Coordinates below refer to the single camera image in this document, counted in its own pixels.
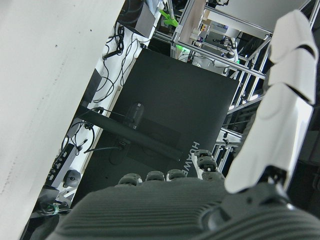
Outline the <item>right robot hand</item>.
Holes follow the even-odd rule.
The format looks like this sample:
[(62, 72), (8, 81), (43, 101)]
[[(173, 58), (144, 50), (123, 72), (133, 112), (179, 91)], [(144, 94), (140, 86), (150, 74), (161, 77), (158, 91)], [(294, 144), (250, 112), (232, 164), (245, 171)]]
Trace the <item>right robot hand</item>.
[(130, 173), (85, 196), (49, 239), (319, 239), (320, 221), (286, 193), (316, 101), (319, 52), (300, 10), (276, 21), (269, 59), (267, 89), (226, 177), (204, 150), (192, 155), (197, 177)]

